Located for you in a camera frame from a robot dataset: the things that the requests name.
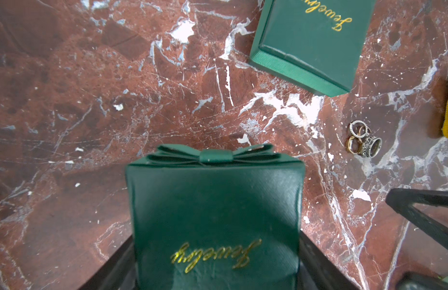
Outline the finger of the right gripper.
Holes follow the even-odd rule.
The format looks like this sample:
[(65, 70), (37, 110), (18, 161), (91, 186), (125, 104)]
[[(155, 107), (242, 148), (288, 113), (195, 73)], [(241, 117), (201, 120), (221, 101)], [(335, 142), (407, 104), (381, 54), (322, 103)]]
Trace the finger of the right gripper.
[(441, 279), (407, 272), (396, 284), (397, 290), (448, 290), (448, 283)]
[(448, 227), (414, 207), (414, 204), (424, 204), (448, 208), (448, 192), (393, 188), (386, 196), (386, 203), (396, 213), (448, 250)]

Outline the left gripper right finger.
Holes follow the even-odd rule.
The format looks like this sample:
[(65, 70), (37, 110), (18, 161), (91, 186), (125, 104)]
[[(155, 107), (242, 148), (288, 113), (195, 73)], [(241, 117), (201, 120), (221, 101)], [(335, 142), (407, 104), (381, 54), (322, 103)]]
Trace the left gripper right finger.
[(299, 233), (298, 256), (299, 290), (358, 289), (303, 232)]

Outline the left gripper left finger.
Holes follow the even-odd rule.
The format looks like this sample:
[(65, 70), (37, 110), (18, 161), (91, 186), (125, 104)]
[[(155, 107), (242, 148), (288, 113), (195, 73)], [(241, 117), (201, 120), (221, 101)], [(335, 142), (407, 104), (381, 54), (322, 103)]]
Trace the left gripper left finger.
[(79, 290), (136, 290), (133, 236)]

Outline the green bow box lid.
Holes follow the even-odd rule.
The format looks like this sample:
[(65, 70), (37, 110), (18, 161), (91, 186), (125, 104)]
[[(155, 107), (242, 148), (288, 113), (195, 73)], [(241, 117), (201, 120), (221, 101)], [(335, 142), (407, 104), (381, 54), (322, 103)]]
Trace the green bow box lid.
[(160, 145), (126, 167), (142, 290), (293, 290), (304, 163), (272, 145)]

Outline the green jewelry box right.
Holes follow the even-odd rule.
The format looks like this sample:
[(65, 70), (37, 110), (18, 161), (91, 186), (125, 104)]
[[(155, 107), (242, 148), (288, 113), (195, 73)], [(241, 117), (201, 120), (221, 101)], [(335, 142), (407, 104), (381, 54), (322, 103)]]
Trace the green jewelry box right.
[(375, 1), (265, 1), (249, 63), (312, 93), (349, 93)]

